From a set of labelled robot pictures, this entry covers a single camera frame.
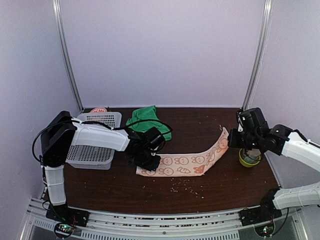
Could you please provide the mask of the green microfiber towel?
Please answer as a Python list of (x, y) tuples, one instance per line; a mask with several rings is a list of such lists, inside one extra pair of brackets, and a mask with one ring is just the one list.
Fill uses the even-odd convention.
[(125, 125), (134, 131), (142, 133), (145, 133), (152, 127), (156, 127), (163, 134), (165, 141), (172, 140), (172, 131), (168, 126), (160, 122), (155, 105), (134, 110)]

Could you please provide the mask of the orange bunny pattern towel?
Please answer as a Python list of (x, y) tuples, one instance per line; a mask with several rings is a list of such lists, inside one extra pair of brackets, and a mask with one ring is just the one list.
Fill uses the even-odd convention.
[(143, 177), (199, 177), (208, 171), (228, 150), (229, 132), (220, 127), (217, 141), (206, 151), (200, 153), (161, 154), (156, 170), (136, 168), (136, 175)]

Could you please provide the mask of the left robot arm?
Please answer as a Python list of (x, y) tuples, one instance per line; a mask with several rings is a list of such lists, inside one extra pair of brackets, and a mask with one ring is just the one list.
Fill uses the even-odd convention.
[(156, 128), (145, 132), (129, 126), (112, 127), (96, 120), (73, 118), (68, 111), (61, 111), (40, 134), (41, 157), (45, 184), (52, 213), (61, 222), (72, 218), (66, 207), (64, 165), (73, 146), (111, 149), (128, 155), (130, 161), (147, 171), (155, 171), (160, 164), (157, 150), (165, 143), (163, 134)]

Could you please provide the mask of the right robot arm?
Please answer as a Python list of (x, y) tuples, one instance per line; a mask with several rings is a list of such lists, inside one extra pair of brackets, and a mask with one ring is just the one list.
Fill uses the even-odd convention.
[[(273, 128), (233, 128), (227, 137), (230, 148), (272, 152), (320, 170), (320, 145), (305, 138), (298, 130), (278, 124)], [(259, 220), (268, 220), (276, 210), (320, 204), (320, 183), (292, 188), (270, 189), (256, 210)]]

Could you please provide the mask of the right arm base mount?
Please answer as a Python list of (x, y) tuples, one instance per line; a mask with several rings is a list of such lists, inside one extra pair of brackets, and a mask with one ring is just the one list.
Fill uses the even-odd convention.
[(282, 216), (282, 211), (276, 209), (273, 200), (280, 188), (272, 188), (262, 197), (259, 206), (244, 208), (239, 211), (242, 226), (256, 225), (255, 233), (259, 237), (270, 238), (276, 231), (274, 220)]

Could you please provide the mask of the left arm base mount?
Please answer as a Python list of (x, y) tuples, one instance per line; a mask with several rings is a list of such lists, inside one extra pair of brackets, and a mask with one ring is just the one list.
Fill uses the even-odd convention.
[(57, 223), (53, 227), (53, 232), (59, 239), (69, 238), (77, 227), (86, 227), (90, 213), (68, 207), (67, 204), (48, 207), (46, 218)]

